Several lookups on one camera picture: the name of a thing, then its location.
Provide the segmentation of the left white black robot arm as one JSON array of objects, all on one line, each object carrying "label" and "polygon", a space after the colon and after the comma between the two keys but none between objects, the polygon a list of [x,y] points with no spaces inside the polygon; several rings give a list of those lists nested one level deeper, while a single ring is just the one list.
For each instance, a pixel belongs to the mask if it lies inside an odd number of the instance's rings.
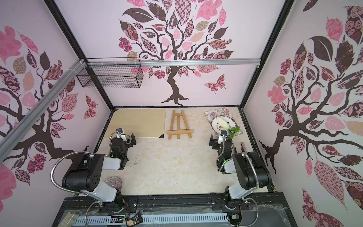
[{"label": "left white black robot arm", "polygon": [[103,170],[124,170],[129,161],[128,148],[137,143],[134,134],[128,136],[118,131],[115,133],[116,136],[109,139],[109,155],[73,153],[74,161],[63,177],[61,187],[75,194],[84,193],[108,206],[112,212],[118,213],[124,209],[126,203],[121,190],[102,181],[101,174]]}]

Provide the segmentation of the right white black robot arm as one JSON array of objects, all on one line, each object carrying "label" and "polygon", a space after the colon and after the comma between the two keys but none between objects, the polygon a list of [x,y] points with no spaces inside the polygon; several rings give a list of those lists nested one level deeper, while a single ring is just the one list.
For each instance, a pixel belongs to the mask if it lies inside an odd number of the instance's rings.
[{"label": "right white black robot arm", "polygon": [[272,183],[272,177],[260,155],[255,152],[237,152],[237,149],[225,132],[217,139],[209,139],[209,146],[217,151],[216,169],[223,175],[236,174],[237,180],[224,192],[224,205],[228,210],[235,210],[235,203],[247,199],[260,188]]}]

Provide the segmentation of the light wooden canvas board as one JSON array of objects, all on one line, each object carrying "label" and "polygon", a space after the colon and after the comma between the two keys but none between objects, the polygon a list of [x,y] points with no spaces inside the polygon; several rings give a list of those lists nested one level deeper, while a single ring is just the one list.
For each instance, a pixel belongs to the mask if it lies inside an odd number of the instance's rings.
[{"label": "light wooden canvas board", "polygon": [[162,108],[119,109],[112,115],[104,138],[120,128],[136,138],[159,138],[164,134],[165,116],[166,110]]}]

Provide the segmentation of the small wooden easel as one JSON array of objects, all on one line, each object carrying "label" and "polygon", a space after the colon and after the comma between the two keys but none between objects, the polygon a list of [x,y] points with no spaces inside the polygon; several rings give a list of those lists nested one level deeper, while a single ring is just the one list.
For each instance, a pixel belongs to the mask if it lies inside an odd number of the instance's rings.
[{"label": "small wooden easel", "polygon": [[192,134],[193,130],[189,127],[185,112],[183,110],[180,112],[173,110],[170,128],[166,132],[167,138],[171,140],[173,136],[176,136],[177,139],[180,139],[182,135],[192,138]]}]

